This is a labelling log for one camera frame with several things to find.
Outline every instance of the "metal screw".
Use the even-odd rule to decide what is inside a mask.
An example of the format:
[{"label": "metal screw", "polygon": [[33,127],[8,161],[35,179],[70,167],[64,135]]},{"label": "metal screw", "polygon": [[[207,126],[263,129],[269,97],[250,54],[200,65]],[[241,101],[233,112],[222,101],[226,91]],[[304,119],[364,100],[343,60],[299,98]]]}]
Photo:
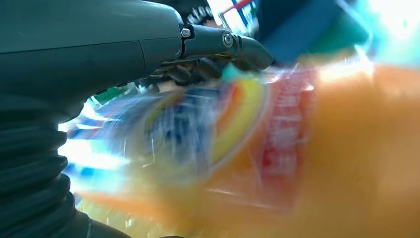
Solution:
[{"label": "metal screw", "polygon": [[188,28],[184,28],[184,29],[182,29],[182,30],[181,30],[181,36],[182,36],[183,38],[190,37],[190,36],[191,36],[191,31],[190,31],[190,29],[188,29]]},{"label": "metal screw", "polygon": [[232,47],[232,45],[233,45],[233,36],[230,33],[225,32],[223,34],[223,43],[224,43],[224,45],[226,47]]}]

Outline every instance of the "robotic arm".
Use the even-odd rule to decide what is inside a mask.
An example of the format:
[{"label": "robotic arm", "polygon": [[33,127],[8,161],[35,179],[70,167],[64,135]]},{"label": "robotic arm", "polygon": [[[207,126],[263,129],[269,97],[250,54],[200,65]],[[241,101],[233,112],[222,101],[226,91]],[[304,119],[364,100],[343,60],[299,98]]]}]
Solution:
[{"label": "robotic arm", "polygon": [[209,56],[256,69],[272,62],[257,41],[184,25],[157,3],[0,1],[0,237],[125,237],[75,210],[57,124],[95,93],[149,75],[188,76]]}]

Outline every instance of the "bolt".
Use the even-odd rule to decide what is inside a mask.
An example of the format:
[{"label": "bolt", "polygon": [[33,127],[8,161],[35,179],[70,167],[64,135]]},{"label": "bolt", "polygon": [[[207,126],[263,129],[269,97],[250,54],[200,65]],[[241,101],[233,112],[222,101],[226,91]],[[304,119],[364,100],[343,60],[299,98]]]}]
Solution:
[{"label": "bolt", "polygon": [[232,47],[233,45],[233,37],[230,33],[225,32],[223,34],[223,43],[226,47]]},{"label": "bolt", "polygon": [[181,30],[181,36],[184,38],[190,37],[191,36],[191,31],[188,28],[184,28]]}]

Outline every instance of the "red label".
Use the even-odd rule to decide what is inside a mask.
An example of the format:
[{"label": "red label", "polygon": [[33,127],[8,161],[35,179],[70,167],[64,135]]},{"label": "red label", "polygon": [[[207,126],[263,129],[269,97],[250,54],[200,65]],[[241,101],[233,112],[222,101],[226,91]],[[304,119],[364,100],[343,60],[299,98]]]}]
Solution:
[{"label": "red label", "polygon": [[302,153],[300,147],[307,140],[304,126],[308,106],[312,105],[314,71],[279,75],[272,88],[272,113],[261,163],[263,186],[277,190],[278,195],[292,201]]}]

